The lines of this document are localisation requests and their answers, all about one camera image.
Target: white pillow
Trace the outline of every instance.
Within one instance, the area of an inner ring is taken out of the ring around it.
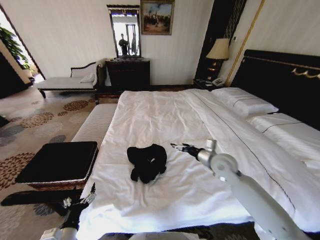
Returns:
[[[89,73],[88,75],[84,76],[80,83],[93,83],[93,81],[95,80],[95,73],[94,72],[91,72]]]
[[[229,109],[243,118],[249,115],[275,113],[279,109],[271,103],[237,87],[215,89],[212,93]]]
[[[283,113],[256,116],[248,122],[320,177],[320,131]]]

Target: telephone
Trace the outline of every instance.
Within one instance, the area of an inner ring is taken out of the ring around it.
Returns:
[[[225,84],[225,80],[223,80],[221,77],[218,77],[212,81],[212,84],[215,85],[216,87],[220,87]]]

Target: lampshade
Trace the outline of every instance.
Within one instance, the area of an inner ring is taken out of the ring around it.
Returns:
[[[229,59],[229,38],[217,38],[206,57],[208,59]]]

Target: wooden dresser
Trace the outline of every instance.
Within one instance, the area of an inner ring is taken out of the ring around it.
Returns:
[[[143,91],[150,89],[150,59],[115,58],[106,67],[114,90]]]

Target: bed bench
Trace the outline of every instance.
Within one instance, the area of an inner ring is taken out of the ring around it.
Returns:
[[[100,148],[116,108],[116,103],[97,105],[86,118],[72,142],[96,141],[98,148]]]
[[[81,79],[90,73],[94,73],[94,81],[80,83]],[[83,67],[72,67],[70,77],[51,77],[34,86],[40,91],[43,98],[46,98],[44,91],[96,92],[105,85],[106,78],[106,60],[101,59]]]

